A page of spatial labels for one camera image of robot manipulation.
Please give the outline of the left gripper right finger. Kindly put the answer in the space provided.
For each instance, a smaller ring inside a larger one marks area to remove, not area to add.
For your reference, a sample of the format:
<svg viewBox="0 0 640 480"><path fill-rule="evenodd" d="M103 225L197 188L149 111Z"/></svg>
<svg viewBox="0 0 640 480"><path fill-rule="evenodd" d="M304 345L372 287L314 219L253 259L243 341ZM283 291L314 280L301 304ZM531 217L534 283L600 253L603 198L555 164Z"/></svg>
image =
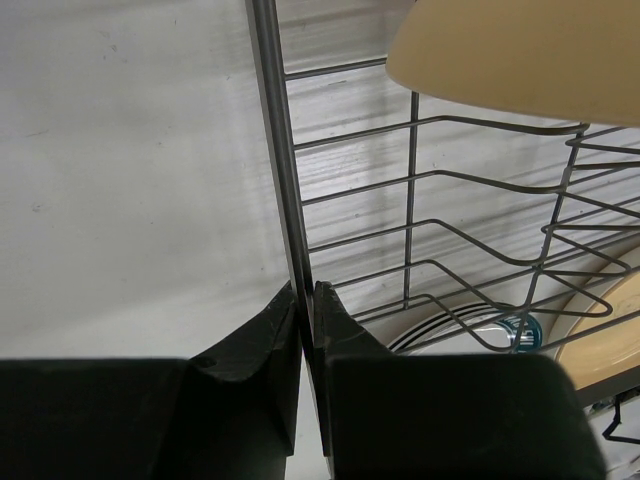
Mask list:
<svg viewBox="0 0 640 480"><path fill-rule="evenodd" d="M401 356L314 291L313 382L335 479L603 479L574 388L535 354Z"/></svg>

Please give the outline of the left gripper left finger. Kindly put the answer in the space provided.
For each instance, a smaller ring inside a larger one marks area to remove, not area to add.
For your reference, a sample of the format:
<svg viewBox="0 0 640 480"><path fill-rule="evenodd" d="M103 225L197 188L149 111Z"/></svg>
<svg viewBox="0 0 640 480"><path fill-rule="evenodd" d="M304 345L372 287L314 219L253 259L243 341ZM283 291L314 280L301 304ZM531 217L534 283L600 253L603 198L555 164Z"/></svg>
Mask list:
<svg viewBox="0 0 640 480"><path fill-rule="evenodd" d="M281 479L295 445L295 298L192 358L1 364L5 479Z"/></svg>

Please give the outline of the cream yellow bowl plate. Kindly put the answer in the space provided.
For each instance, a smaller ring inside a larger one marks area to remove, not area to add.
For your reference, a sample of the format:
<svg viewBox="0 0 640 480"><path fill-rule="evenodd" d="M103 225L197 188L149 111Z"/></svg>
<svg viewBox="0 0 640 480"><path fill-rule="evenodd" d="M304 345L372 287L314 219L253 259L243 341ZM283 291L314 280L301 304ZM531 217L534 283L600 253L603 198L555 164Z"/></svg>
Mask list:
<svg viewBox="0 0 640 480"><path fill-rule="evenodd" d="M577 294L553 324L550 355L578 390L639 365L639 274Z"/></svg>

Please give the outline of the white plate with flower pattern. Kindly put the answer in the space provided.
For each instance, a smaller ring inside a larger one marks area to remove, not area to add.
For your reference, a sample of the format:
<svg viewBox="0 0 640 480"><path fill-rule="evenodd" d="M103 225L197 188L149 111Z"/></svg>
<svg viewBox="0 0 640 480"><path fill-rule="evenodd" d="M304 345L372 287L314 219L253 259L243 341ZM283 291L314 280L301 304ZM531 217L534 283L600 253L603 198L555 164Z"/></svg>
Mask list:
<svg viewBox="0 0 640 480"><path fill-rule="evenodd" d="M498 309L484 302L472 302L451 307L450 313L442 310L409 328L394 339L387 348L391 352L398 353L433 338L456 331L460 328L460 325L452 315L457 316L460 321L466 323L468 326L472 326L499 314L500 311ZM475 333L487 344L498 348L509 347L513 336L511 328L502 320L484 325L476 329ZM412 350L409 352L409 355L485 353L491 353L491 350L463 331L460 335L439 340L433 344Z"/></svg>

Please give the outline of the yellow plate with green rim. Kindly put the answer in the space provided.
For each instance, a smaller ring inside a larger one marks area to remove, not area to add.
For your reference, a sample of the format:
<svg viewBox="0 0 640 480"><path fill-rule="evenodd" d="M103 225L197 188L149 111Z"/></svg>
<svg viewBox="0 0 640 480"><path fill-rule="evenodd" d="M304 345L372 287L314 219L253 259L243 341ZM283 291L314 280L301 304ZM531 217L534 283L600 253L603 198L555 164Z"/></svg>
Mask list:
<svg viewBox="0 0 640 480"><path fill-rule="evenodd" d="M542 328L530 315L526 319L521 316L509 316L493 320L474 332L492 347L515 347L516 353L534 351L543 344Z"/></svg>

